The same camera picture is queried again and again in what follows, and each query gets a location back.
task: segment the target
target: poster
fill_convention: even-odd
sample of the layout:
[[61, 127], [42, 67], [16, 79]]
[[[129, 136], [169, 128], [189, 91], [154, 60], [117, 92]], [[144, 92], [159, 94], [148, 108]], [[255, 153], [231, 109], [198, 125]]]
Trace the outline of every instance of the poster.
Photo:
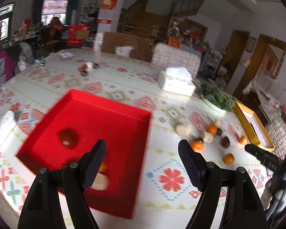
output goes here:
[[111, 24], [118, 0], [103, 0], [98, 12], [97, 23]]

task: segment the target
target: curtain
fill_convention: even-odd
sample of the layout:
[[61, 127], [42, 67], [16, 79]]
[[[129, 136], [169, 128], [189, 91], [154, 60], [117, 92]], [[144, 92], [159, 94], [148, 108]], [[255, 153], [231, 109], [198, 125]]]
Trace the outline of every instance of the curtain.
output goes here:
[[32, 11], [32, 19], [33, 23], [37, 23], [41, 21], [41, 11], [44, 0], [34, 0], [33, 11]]
[[78, 0], [68, 0], [67, 12], [66, 12], [66, 25], [70, 25], [72, 11], [77, 9]]

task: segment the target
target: window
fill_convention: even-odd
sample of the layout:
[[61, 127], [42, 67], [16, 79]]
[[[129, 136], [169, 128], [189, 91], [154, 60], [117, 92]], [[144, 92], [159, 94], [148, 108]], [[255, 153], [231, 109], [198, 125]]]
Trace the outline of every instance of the window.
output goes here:
[[0, 16], [3, 15], [3, 14], [6, 14], [6, 13], [12, 12], [13, 9], [14, 9], [14, 3], [6, 5], [4, 7], [1, 7], [0, 8]]
[[50, 24], [54, 16], [57, 16], [62, 24], [65, 24], [67, 5], [68, 0], [44, 0], [41, 12], [43, 24]]
[[60, 22], [65, 25], [66, 23], [66, 14], [62, 13], [62, 14], [52, 14], [52, 15], [42, 15], [41, 16], [41, 22], [43, 23], [43, 25], [48, 25], [50, 24], [52, 18], [54, 16], [57, 16], [60, 20]]
[[9, 18], [0, 21], [0, 40], [8, 36], [8, 21]]

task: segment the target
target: yellow box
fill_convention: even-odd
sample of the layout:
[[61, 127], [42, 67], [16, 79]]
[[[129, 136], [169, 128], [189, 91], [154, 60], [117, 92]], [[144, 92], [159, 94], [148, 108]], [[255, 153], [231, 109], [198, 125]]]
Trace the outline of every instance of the yellow box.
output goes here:
[[[245, 105], [241, 104], [240, 102], [235, 103], [233, 110], [236, 113], [238, 119], [240, 120], [250, 143], [258, 146], [259, 148], [261, 148], [265, 151], [273, 152], [275, 148], [272, 144], [272, 141], [271, 141], [266, 129], [264, 128], [261, 121], [259, 120], [258, 116], [255, 114], [255, 112], [253, 110], [251, 110], [250, 108], [246, 107]], [[250, 125], [250, 123], [247, 120], [246, 116], [244, 115], [243, 111], [254, 117], [254, 119], [257, 122], [258, 126], [260, 127], [265, 139], [269, 142], [270, 147], [263, 146], [261, 144], [260, 140], [258, 139], [256, 133], [254, 132], [252, 126]]]

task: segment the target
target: plate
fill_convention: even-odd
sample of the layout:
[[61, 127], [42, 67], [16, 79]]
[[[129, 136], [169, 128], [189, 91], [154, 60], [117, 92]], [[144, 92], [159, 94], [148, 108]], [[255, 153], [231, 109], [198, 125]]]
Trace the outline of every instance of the plate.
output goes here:
[[209, 102], [207, 99], [204, 98], [203, 95], [201, 95], [201, 99], [210, 107], [212, 108], [213, 110], [215, 110], [216, 112], [219, 112], [221, 114], [225, 114], [227, 111], [224, 110], [224, 109], [221, 109], [219, 107], [217, 107], [216, 105], [214, 105], [213, 103]]

